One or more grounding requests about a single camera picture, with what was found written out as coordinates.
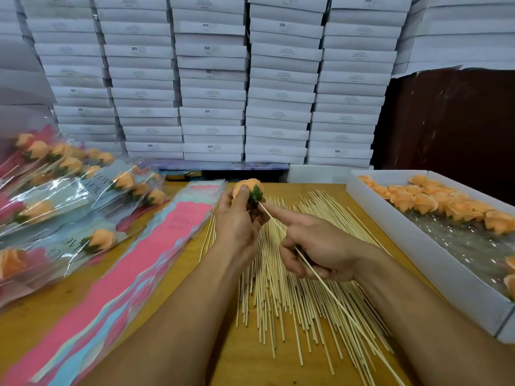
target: forearm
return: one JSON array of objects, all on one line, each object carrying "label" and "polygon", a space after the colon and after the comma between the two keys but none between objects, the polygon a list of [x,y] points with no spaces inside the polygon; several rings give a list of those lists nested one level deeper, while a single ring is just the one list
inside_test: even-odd
[{"label": "forearm", "polygon": [[200,385],[240,270],[214,245],[159,310],[81,382]]},{"label": "forearm", "polygon": [[509,385],[515,354],[382,251],[356,270],[426,386]]}]

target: transparent cellophane wrapping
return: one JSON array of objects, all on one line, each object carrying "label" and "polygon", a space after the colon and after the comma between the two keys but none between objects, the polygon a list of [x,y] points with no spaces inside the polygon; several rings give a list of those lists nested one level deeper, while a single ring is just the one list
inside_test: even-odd
[{"label": "transparent cellophane wrapping", "polygon": [[0,165],[0,307],[116,246],[132,221],[167,201],[163,177],[134,157],[50,133],[16,145]]}]

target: person's left hand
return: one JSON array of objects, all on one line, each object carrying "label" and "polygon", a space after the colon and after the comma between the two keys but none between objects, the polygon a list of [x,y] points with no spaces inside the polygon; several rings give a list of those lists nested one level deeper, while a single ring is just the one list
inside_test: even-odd
[{"label": "person's left hand", "polygon": [[241,263],[243,270],[258,254],[259,231],[269,217],[248,205],[250,190],[246,185],[240,188],[234,201],[232,191],[233,188],[226,190],[220,199],[216,213],[216,242]]}]

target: wooden table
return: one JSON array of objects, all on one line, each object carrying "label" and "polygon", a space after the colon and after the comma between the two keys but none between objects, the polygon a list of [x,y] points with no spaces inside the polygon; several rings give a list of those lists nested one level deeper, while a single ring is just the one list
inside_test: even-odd
[{"label": "wooden table", "polygon": [[[173,196],[185,184],[167,183],[166,192]],[[278,196],[284,199],[288,205],[298,201],[299,194],[307,196],[307,193],[314,189],[323,189],[341,205],[350,207],[398,262],[432,287],[406,256],[390,241],[349,194],[345,192],[344,185],[265,184],[266,194]],[[141,217],[137,224],[143,228],[150,217],[151,214]],[[123,338],[129,336],[141,326],[196,266],[206,231],[207,225],[190,241],[181,257],[171,267],[149,301],[129,326]],[[22,358],[25,352],[38,344],[60,318],[82,301],[89,287],[103,276],[129,245],[130,241],[120,244],[109,252],[100,263],[93,266],[83,266],[66,279],[33,295],[21,298],[3,310],[3,313],[0,315],[0,341],[2,342],[2,349],[0,350],[0,375]],[[273,359],[269,343],[263,345],[258,341],[254,309],[250,309],[247,328],[241,326],[241,324],[238,328],[234,327],[235,313],[236,295],[226,315],[215,350],[213,351],[213,357],[207,372],[206,384],[212,386],[239,386],[243,384],[248,386],[361,385],[358,373],[346,352],[344,351],[343,360],[339,358],[334,341],[329,338],[331,332],[327,323],[323,325],[325,328],[324,333],[328,336],[327,341],[335,376],[331,375],[323,347],[321,345],[315,346],[312,343],[312,353],[309,353],[306,338],[301,339],[304,367],[300,366],[293,319],[289,314],[284,317],[286,342],[278,341],[277,358]],[[387,355],[387,358],[407,385],[418,384],[413,370],[399,351],[397,347],[396,357]],[[376,366],[374,379],[377,385],[396,384],[394,378],[381,362],[375,361],[374,364]]]}]

